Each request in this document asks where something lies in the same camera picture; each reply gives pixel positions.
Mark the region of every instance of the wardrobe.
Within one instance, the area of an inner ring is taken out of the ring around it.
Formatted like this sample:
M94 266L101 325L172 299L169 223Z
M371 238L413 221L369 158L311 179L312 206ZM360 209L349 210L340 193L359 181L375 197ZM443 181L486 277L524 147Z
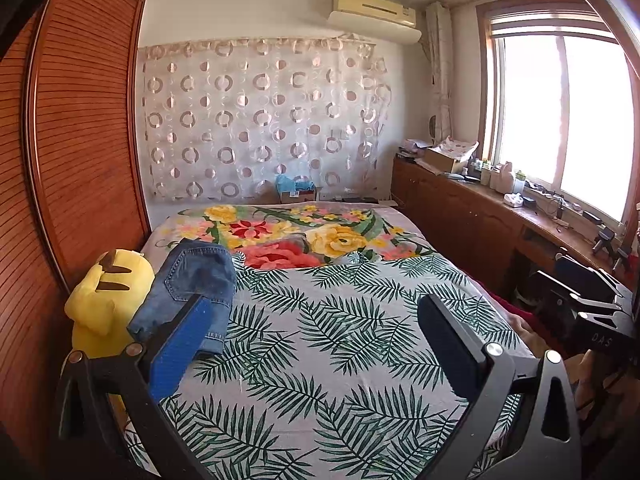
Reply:
M133 96L144 1L47 0L0 60L0 429L40 472L66 297L101 253L150 233Z

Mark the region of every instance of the bed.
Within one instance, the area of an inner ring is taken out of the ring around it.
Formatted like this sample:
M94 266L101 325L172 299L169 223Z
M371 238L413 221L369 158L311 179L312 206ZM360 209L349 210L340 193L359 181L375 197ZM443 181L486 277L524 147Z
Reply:
M488 294L391 208L185 210L146 243L154 270L183 237L224 244L238 274L224 353L194 361L161 401L216 478L413 480L466 408L417 327L424 294L483 340L530 355ZM517 400L475 472L495 459ZM154 471L131 423L125 437Z

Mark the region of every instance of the roller blind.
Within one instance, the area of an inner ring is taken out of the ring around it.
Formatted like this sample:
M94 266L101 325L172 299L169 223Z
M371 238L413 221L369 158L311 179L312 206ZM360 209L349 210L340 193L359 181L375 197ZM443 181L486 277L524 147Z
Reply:
M507 11L490 15L492 38L510 36L553 35L581 36L617 43L607 25L588 6L572 4L545 4L540 6L511 7Z

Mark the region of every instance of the silver bolt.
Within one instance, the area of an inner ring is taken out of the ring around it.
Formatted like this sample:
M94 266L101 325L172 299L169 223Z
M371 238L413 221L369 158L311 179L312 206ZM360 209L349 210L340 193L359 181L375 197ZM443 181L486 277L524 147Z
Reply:
M555 364L558 364L560 361L562 361L562 357L555 350L547 350L546 351L546 358L549 359L552 363L555 363Z
M489 355L492 355L494 357L498 357L498 355L502 355L502 347L500 345L498 345L498 343L489 343L486 346L486 352Z
M142 354L142 345L140 343L131 343L125 351L127 355L135 357L136 355Z
M77 362L80 362L82 360L82 352L79 350L74 350L73 352L71 352L71 354L69 354L69 358L67 359L67 361L69 361L71 364L76 364Z

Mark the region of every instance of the wall covering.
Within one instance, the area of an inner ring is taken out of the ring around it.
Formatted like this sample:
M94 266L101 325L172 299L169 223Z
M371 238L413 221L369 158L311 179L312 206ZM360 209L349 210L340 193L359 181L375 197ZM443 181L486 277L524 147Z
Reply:
M373 44L197 41L145 47L138 60L156 199L259 202L281 173L324 198L375 192L391 88Z

